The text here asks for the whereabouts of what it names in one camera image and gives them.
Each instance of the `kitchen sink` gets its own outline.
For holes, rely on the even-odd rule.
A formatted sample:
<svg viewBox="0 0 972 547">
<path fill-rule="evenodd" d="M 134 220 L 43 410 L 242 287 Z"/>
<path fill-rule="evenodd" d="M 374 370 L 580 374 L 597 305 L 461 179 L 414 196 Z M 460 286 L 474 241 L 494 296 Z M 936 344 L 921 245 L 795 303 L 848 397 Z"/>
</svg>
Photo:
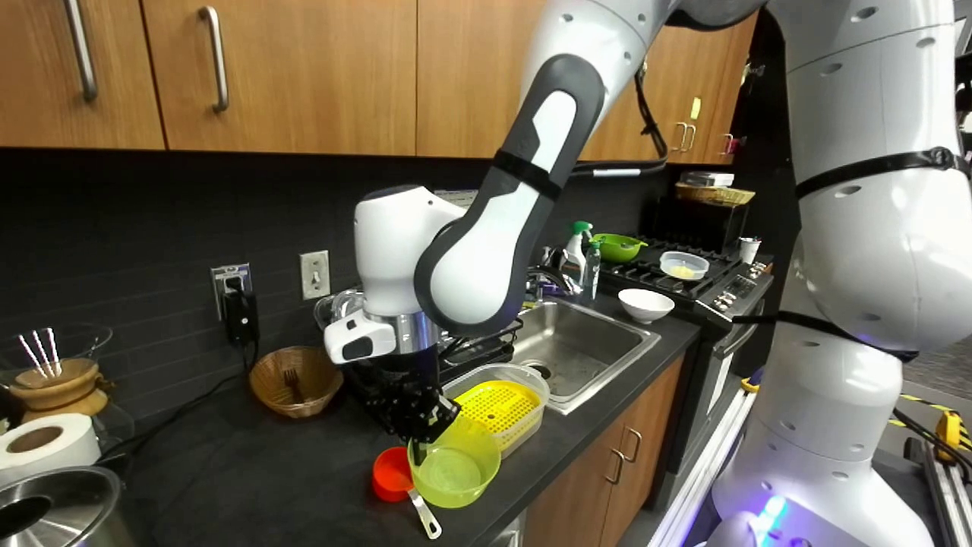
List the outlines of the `kitchen sink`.
<svg viewBox="0 0 972 547">
<path fill-rule="evenodd" d="M 574 300 L 545 300 L 518 319 L 514 365 L 537 367 L 548 377 L 548 408 L 562 417 L 660 344 L 660 335 Z"/>
</svg>

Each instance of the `black backsplash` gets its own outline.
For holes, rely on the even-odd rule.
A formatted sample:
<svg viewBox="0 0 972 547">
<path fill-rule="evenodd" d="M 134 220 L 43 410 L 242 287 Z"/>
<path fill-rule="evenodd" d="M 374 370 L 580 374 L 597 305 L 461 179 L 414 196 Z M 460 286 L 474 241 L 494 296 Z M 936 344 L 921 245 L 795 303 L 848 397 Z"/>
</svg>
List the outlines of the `black backsplash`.
<svg viewBox="0 0 972 547">
<path fill-rule="evenodd" d="M 332 248 L 332 287 L 356 286 L 351 207 L 421 181 L 478 189 L 482 161 L 0 152 L 0 337 L 50 323 L 106 323 L 104 370 L 138 419 L 240 370 L 215 323 L 209 266 L 249 260 L 260 348 L 319 344 L 299 256 Z M 648 179 L 576 179 L 545 242 L 572 218 L 639 230 Z"/>
</svg>

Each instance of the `countertop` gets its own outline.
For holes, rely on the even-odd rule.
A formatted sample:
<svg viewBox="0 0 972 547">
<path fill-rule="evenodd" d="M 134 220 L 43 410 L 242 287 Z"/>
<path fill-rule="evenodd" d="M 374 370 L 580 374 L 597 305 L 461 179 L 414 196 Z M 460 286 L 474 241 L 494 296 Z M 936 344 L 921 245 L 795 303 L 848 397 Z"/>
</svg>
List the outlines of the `countertop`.
<svg viewBox="0 0 972 547">
<path fill-rule="evenodd" d="M 614 296 L 597 310 L 620 316 Z M 545 426 L 511 459 L 480 500 L 435 510 L 437 545 L 490 545 L 574 455 L 700 337 L 667 316 L 650 331 L 661 339 L 572 417 L 545 410 Z M 157 432 L 124 467 L 129 516 L 147 545 L 427 545 L 414 508 L 380 505 L 368 472 L 399 444 L 351 394 L 308 421 L 267 414 L 247 388 Z"/>
</svg>

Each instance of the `white cup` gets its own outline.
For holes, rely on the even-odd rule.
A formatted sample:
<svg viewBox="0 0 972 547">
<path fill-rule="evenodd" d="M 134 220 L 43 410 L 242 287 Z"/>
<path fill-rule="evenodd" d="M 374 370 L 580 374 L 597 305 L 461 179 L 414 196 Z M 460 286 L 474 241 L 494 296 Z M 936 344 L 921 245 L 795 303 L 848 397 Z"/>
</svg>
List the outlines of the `white cup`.
<svg viewBox="0 0 972 547">
<path fill-rule="evenodd" d="M 756 260 L 760 242 L 761 242 L 760 237 L 738 237 L 741 263 L 753 263 Z"/>
</svg>

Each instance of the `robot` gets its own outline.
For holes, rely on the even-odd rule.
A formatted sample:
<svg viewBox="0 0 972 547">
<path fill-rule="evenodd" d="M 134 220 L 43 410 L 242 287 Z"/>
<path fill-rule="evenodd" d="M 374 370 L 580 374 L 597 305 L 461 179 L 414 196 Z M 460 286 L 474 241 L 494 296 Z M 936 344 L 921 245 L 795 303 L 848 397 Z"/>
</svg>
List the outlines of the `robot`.
<svg viewBox="0 0 972 547">
<path fill-rule="evenodd" d="M 359 203 L 363 305 L 329 325 L 332 359 L 414 359 L 435 351 L 439 327 L 467 337 L 507 325 L 555 195 L 660 26 L 726 26 L 761 3 L 550 0 L 523 108 L 478 201 L 461 212 L 399 189 Z M 790 323 L 776 327 L 760 400 L 711 493 L 726 521 L 714 539 L 934 545 L 873 455 L 901 360 L 972 331 L 972 195 L 955 108 L 966 3 L 765 8 L 786 42 L 803 234 L 783 287 Z M 435 438 L 452 410 L 425 397 L 406 435 Z"/>
</svg>

